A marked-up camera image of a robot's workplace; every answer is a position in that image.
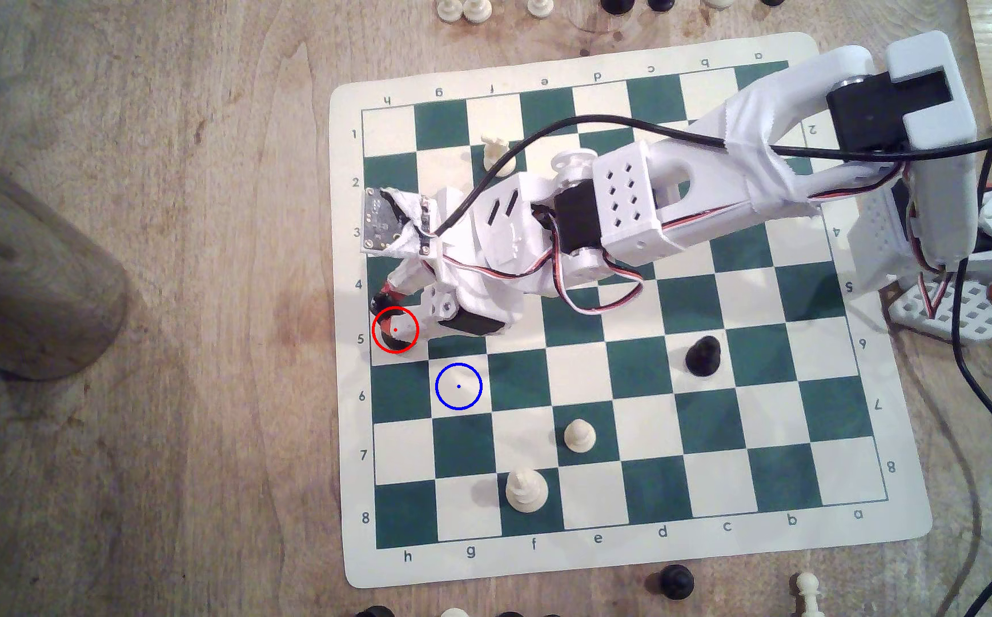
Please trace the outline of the white taped gripper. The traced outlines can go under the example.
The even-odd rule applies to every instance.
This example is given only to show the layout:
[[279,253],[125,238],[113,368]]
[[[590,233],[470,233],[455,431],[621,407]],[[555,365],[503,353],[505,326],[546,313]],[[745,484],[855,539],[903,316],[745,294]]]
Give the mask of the white taped gripper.
[[545,281],[552,273],[552,235],[532,206],[554,191],[545,175],[510,175],[481,192],[431,243],[428,261],[400,262],[383,293],[402,299],[422,290],[420,304],[392,316],[392,337],[501,335],[522,317],[527,294],[552,292]]

